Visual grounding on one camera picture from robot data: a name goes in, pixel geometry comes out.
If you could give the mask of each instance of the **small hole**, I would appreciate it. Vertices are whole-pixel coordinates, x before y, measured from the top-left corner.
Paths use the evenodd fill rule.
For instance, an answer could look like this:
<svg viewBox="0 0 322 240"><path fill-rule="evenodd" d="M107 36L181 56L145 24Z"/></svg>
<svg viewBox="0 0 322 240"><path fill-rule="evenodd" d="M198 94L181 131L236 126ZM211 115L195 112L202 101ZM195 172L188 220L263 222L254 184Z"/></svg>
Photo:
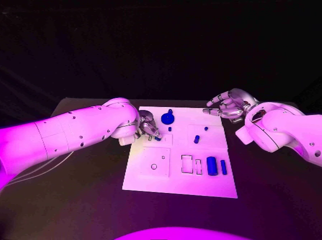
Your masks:
<svg viewBox="0 0 322 240"><path fill-rule="evenodd" d="M319 156L320 156L320 151L319 151L319 150L315 151L313 155L315 155L316 157L319 157Z"/></svg>

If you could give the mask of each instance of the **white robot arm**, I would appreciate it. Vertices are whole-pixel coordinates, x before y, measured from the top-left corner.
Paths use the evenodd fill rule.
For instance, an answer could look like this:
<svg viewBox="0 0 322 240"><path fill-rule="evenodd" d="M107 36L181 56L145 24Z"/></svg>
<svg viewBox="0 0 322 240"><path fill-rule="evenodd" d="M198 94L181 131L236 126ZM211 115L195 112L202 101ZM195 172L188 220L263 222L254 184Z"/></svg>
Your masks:
<svg viewBox="0 0 322 240"><path fill-rule="evenodd" d="M306 116L282 103L259 102L241 89L215 96L207 106L221 101L220 109L204 109L205 114L221 116L244 126L236 135L244 144L256 144L267 152L283 146L292 148L306 161L322 167L322 115Z"/></svg>
<svg viewBox="0 0 322 240"><path fill-rule="evenodd" d="M107 137L128 145L141 135L162 137L152 114L138 112L125 98L0 129L0 190L30 166Z"/></svg>

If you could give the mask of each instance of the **cable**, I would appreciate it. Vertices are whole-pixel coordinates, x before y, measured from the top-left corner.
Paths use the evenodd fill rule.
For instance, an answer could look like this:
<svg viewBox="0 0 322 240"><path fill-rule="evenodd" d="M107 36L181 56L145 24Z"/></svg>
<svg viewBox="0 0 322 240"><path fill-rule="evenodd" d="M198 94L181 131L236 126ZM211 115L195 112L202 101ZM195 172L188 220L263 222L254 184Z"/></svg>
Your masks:
<svg viewBox="0 0 322 240"><path fill-rule="evenodd" d="M30 173L24 174L23 176L18 176L17 178L13 179L13 181L15 181L17 179L21 179L23 177L28 176L30 174L33 174L38 169L41 169L49 163L51 163L54 161L57 157L54 157L46 164L43 164L37 169L34 169Z"/></svg>
<svg viewBox="0 0 322 240"><path fill-rule="evenodd" d="M7 186L10 186L10 185L13 185L13 184L15 184L15 183L20 183L20 182L23 182L23 181L25 181L25 180L28 180L28 179L33 179L33 178L38 177L40 175L46 174L49 171L51 171L51 170L67 160L67 158L70 157L72 154L73 154L73 152L70 152L70 154L69 154L69 155L66 156L66 158L57 163L57 165L56 165L54 167L51 167L47 171L44 171L41 174L38 174L38 175L36 175L36 176L31 176L30 178L25 178L25 179L23 179L23 180L10 182L10 184L8 184Z"/></svg>

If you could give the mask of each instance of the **black background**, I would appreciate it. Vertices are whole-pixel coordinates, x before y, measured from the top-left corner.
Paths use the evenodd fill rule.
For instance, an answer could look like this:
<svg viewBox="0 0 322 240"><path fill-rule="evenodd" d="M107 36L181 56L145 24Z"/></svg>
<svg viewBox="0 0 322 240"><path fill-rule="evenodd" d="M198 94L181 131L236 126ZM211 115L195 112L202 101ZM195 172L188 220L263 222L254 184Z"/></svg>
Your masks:
<svg viewBox="0 0 322 240"><path fill-rule="evenodd" d="M322 113L322 4L0 1L0 127L64 97L208 100L234 87Z"/></svg>

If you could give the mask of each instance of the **dark table surface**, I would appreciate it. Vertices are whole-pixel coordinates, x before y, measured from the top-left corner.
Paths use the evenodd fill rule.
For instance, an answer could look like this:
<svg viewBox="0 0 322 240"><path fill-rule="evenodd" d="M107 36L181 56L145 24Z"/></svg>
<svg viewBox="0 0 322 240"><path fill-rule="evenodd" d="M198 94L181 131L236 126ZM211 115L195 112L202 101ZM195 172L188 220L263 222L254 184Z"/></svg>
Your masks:
<svg viewBox="0 0 322 240"><path fill-rule="evenodd" d="M63 99L53 115L105 101ZM205 107L205 101L131 103L136 108ZM237 199L122 190L131 145L107 138L43 176L4 189L0 237L110 240L138 230L181 226L256 240L322 239L322 168L289 148L269 153L256 143L244 145L234 135L241 123L223 119L223 126Z"/></svg>

